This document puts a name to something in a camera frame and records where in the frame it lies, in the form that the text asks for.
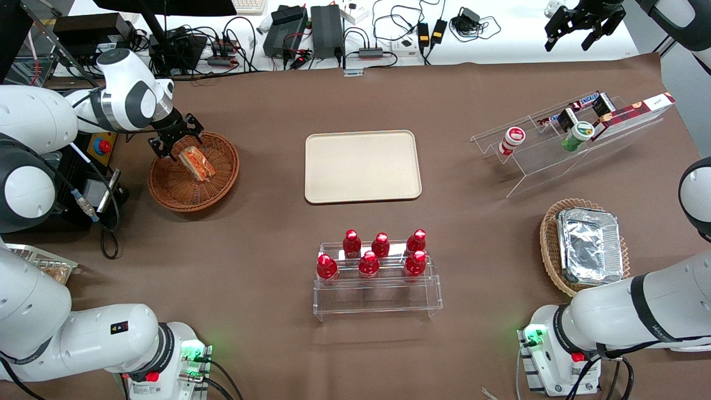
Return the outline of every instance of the green light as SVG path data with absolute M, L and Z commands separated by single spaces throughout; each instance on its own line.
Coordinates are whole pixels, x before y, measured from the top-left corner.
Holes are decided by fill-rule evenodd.
M 205 345 L 197 339 L 186 340 L 181 345 L 181 355 L 186 359 L 195 359 L 195 357 L 201 357 L 203 351 L 205 350 Z
M 543 343 L 543 335 L 546 333 L 545 325 L 531 324 L 528 325 L 524 330 L 523 334 L 528 338 L 529 341 L 537 342 L 538 344 Z

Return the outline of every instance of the red bottle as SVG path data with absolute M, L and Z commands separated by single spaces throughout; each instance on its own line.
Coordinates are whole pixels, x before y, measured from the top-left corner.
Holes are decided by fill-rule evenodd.
M 407 257 L 405 268 L 402 269 L 402 276 L 420 276 L 427 268 L 427 257 L 424 251 L 418 250 Z
M 380 232 L 370 245 L 370 249 L 375 253 L 375 257 L 383 258 L 390 254 L 390 242 L 387 239 L 387 234 Z
M 415 251 L 424 251 L 424 238 L 427 234 L 422 229 L 417 229 L 415 233 L 407 239 L 407 247 L 405 249 L 405 255 L 409 256 Z
M 343 252 L 346 258 L 360 258 L 360 238 L 358 232 L 349 229 L 346 238 L 343 239 Z
M 328 254 L 321 254 L 316 263 L 316 273 L 323 280 L 335 280 L 338 278 L 338 264 Z
M 380 269 L 380 261 L 375 253 L 366 251 L 358 264 L 358 275 L 361 278 L 377 278 L 378 270 Z

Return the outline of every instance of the wrapped sandwich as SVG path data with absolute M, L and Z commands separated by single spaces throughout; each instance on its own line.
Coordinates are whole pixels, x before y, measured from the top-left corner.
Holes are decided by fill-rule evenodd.
M 198 181 L 205 181 L 217 174 L 215 167 L 210 164 L 207 157 L 195 146 L 190 146 L 180 152 L 179 157 Z

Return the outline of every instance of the red emergency stop button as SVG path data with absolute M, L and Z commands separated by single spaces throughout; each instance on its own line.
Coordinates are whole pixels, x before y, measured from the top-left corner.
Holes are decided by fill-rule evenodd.
M 101 139 L 100 137 L 97 137 L 94 141 L 94 151 L 100 156 L 108 154 L 109 152 L 111 152 L 111 142 L 106 139 Z
M 149 372 L 146 374 L 146 381 L 148 382 L 157 382 L 158 378 L 160 378 L 161 375 L 158 372 Z

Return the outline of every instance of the red and white cup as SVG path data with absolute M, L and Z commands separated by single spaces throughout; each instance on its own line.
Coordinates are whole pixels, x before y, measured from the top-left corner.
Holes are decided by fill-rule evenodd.
M 510 127 L 498 146 L 498 151 L 505 156 L 510 156 L 513 150 L 526 139 L 526 132 L 519 127 Z

